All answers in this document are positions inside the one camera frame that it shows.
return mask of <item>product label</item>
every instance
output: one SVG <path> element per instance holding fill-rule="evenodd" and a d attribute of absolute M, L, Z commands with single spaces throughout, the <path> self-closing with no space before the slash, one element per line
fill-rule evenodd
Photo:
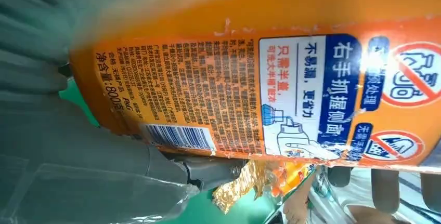
<path fill-rule="evenodd" d="M 95 49 L 127 134 L 165 150 L 418 165 L 441 133 L 441 19 Z"/>

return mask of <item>white cloth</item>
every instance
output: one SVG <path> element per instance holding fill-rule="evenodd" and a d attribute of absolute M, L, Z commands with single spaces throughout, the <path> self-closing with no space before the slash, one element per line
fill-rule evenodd
<path fill-rule="evenodd" d="M 429 210 L 421 195 L 420 175 L 400 172 L 400 205 L 393 216 L 412 224 L 441 224 L 441 214 Z M 317 175 L 309 191 L 313 207 L 308 209 L 309 224 L 353 224 L 356 223 L 348 207 L 350 205 L 374 208 L 370 169 L 354 168 L 350 183 L 337 188 L 330 185 L 327 170 Z"/>

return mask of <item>finger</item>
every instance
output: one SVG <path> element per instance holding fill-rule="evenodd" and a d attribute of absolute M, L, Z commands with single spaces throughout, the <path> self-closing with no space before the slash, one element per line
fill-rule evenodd
<path fill-rule="evenodd" d="M 372 169 L 372 200 L 376 209 L 393 214 L 399 207 L 398 171 Z"/>

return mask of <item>orange packaging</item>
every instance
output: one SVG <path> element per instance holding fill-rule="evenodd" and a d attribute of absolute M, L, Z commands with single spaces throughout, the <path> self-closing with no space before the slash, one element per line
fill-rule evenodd
<path fill-rule="evenodd" d="M 439 0 L 131 4 L 71 53 L 116 134 L 165 151 L 439 171 Z"/>

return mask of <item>logo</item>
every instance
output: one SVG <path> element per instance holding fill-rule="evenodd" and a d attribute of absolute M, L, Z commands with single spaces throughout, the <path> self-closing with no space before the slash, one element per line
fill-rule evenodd
<path fill-rule="evenodd" d="M 427 42 L 410 43 L 396 48 L 392 57 L 383 88 L 385 102 L 400 107 L 417 107 L 440 98 L 440 46 Z"/>

